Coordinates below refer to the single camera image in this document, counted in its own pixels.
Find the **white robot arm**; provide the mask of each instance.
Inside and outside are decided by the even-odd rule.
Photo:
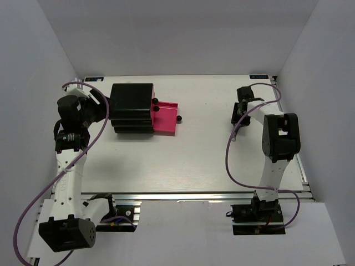
[[[86,154],[65,170],[88,146],[88,127],[105,118],[103,99],[93,90],[86,93],[77,85],[70,85],[64,91],[67,95],[57,102],[61,119],[54,127],[54,139],[57,174],[66,173],[55,184],[48,222],[39,225],[39,235],[54,252],[92,247],[98,223],[116,216],[111,194],[95,195],[85,202],[80,199]]]
[[[264,103],[263,99],[254,97],[250,86],[237,89],[237,95],[239,103],[235,103],[231,121],[234,125],[247,111]],[[281,112],[275,105],[266,104],[249,115],[241,121],[242,127],[249,126],[251,117],[263,124],[262,150],[265,155],[265,164],[259,187],[269,187],[274,190],[256,189],[250,204],[250,215],[244,216],[248,211],[240,210],[240,208],[235,213],[235,215],[242,216],[241,221],[248,220],[250,217],[252,217],[251,220],[265,219],[279,209],[277,191],[283,173],[301,148],[296,114],[287,114]]]

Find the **purple cable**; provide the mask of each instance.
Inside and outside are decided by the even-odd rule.
[[[248,114],[250,114],[251,112],[253,112],[254,110],[266,105],[266,104],[272,104],[272,103],[277,103],[281,100],[281,92],[280,90],[278,89],[277,86],[275,85],[272,85],[272,84],[267,84],[267,83],[254,83],[254,84],[251,84],[250,87],[254,86],[254,85],[267,85],[267,86],[270,86],[270,87],[273,87],[277,93],[278,93],[278,98],[276,100],[272,100],[272,101],[267,101],[265,103],[262,103],[262,104],[259,104],[255,107],[253,107],[252,109],[248,110],[245,114],[242,115],[242,117],[239,119],[239,121],[235,124],[233,130],[232,130],[232,133],[228,139],[228,143],[227,143],[227,149],[226,149],[226,158],[225,158],[225,164],[226,164],[226,171],[227,171],[227,174],[229,176],[229,178],[234,182],[236,183],[237,185],[241,186],[241,187],[247,187],[247,188],[252,188],[254,190],[273,190],[273,191],[279,191],[279,192],[283,192],[283,193],[292,193],[295,195],[296,197],[296,200],[297,200],[297,209],[296,209],[296,212],[295,214],[293,215],[293,217],[287,222],[285,223],[284,225],[280,226],[280,227],[277,227],[277,229],[281,229],[281,228],[285,228],[286,226],[288,226],[290,223],[292,223],[297,215],[298,215],[298,212],[300,211],[300,198],[298,197],[298,195],[294,192],[294,191],[291,191],[291,190],[277,190],[273,187],[260,187],[260,186],[250,186],[250,185],[246,185],[246,184],[243,184],[243,183],[240,183],[238,182],[237,180],[235,180],[233,177],[232,177],[232,174],[231,172],[229,171],[229,166],[228,166],[228,155],[229,155],[229,148],[231,146],[231,141],[232,141],[232,138],[235,134],[235,132],[240,128],[241,126],[241,123],[243,121],[244,118],[246,118],[248,116]]]
[[[137,228],[137,226],[130,219],[128,219],[127,217],[124,217],[124,216],[115,216],[115,217],[107,218],[105,220],[102,220],[100,223],[107,223],[107,222],[111,222],[116,219],[124,219],[127,222],[129,222],[133,226],[134,229]]]
[[[64,171],[60,172],[56,177],[55,179],[53,179],[31,202],[30,204],[26,207],[26,209],[24,209],[24,211],[22,212],[22,214],[20,215],[20,217],[18,218],[18,221],[16,223],[16,226],[15,226],[15,230],[14,230],[14,233],[13,233],[13,249],[15,251],[15,254],[16,254],[16,257],[18,258],[18,260],[25,266],[32,266],[31,264],[29,264],[28,262],[26,262],[26,260],[21,256],[20,254],[20,251],[18,249],[18,243],[17,243],[17,235],[18,235],[18,230],[20,228],[20,225],[22,223],[22,220],[24,218],[24,216],[27,214],[27,212],[29,211],[29,209],[31,209],[31,207],[42,197],[42,195],[49,189],[53,186],[53,184],[55,182],[57,182],[59,179],[61,179],[64,175],[65,175],[65,172],[66,170],[69,170],[77,161],[79,161],[83,156],[84,154],[86,154],[90,149],[91,147],[97,142],[97,140],[100,138],[102,132],[104,131],[105,127],[106,127],[106,124],[107,124],[107,121],[109,119],[109,103],[106,99],[106,96],[100,91],[98,90],[97,88],[95,88],[94,86],[90,85],[90,84],[87,84],[87,83],[84,83],[84,82],[78,82],[78,81],[71,81],[71,82],[68,82],[68,83],[65,83],[62,87],[65,88],[66,86],[70,85],[70,84],[79,84],[79,85],[84,85],[84,86],[87,86],[89,88],[92,88],[93,90],[95,90],[97,93],[99,93],[102,98],[104,99],[105,101],[105,105],[106,105],[106,117],[105,117],[105,120],[104,120],[104,124],[103,126],[101,127],[100,129],[100,132],[98,133],[98,135],[96,136],[96,138],[88,145],[88,147],[80,154],[78,155],[78,157],[76,157],[73,161],[70,162],[70,164],[65,168]],[[60,266],[63,262],[65,262],[68,257],[72,254],[73,250],[71,250],[65,257],[64,259],[62,259],[59,263],[57,263],[56,265],[54,266]]]

